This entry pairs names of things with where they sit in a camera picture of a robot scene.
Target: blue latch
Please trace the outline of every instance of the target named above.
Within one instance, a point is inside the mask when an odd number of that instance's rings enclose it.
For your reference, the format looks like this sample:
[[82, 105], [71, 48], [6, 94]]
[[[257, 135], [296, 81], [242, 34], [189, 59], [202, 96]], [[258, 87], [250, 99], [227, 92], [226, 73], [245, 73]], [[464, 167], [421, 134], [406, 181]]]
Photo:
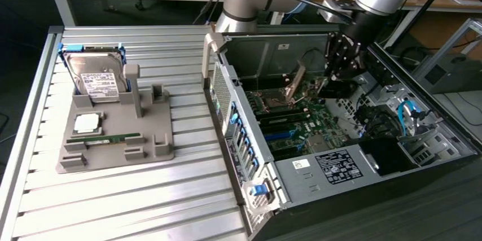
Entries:
[[69, 45], [66, 48], [66, 52], [82, 52], [85, 50], [83, 45]]
[[254, 195], [254, 196], [261, 196], [261, 195], [266, 195], [266, 194], [269, 194], [269, 188], [267, 188], [267, 186], [265, 185], [265, 184], [262, 184], [262, 185], [257, 185], [257, 186], [254, 186], [253, 188], [251, 188], [251, 194]]
[[231, 119], [230, 119], [230, 121], [229, 121], [230, 124], [234, 124], [234, 123], [237, 122], [238, 117], [239, 117], [239, 114], [238, 114], [238, 113], [233, 114]]

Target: label sticker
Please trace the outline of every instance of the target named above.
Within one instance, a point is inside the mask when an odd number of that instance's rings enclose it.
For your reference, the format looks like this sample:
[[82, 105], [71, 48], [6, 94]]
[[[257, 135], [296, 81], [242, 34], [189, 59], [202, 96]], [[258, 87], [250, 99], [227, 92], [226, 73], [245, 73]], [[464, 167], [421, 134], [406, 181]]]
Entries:
[[310, 166], [309, 159], [297, 160], [293, 162], [293, 166], [296, 166], [296, 169], [302, 169]]
[[330, 184], [364, 177], [361, 170], [346, 150], [316, 156]]
[[93, 98], [119, 96], [114, 73], [83, 73], [81, 76], [87, 93]]
[[290, 44], [289, 43], [282, 43], [281, 45], [278, 45], [278, 50], [286, 50], [290, 48]]

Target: gray 3d printed tray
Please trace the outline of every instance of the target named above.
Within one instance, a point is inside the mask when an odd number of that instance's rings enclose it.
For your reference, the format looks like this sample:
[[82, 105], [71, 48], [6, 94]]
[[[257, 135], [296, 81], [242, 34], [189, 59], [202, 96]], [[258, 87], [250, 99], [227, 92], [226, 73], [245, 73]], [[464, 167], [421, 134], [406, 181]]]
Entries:
[[[169, 93], [162, 86], [139, 91], [143, 116], [137, 117], [133, 93], [121, 102], [91, 103], [74, 95], [57, 171], [82, 172], [174, 158]], [[75, 131], [81, 115], [99, 116], [99, 129]]]

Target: metal bracket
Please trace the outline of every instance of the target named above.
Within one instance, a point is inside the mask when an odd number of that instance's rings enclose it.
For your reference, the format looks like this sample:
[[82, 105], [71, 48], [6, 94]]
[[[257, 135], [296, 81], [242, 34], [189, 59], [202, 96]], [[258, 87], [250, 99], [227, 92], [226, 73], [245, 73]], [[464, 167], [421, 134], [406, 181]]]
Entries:
[[225, 37], [221, 33], [209, 33], [205, 37], [205, 47], [203, 47], [203, 66], [202, 66], [202, 72], [203, 72], [203, 89], [206, 89], [209, 78], [209, 70], [210, 70], [210, 58], [211, 53], [219, 53], [221, 50], [225, 48], [226, 41]]

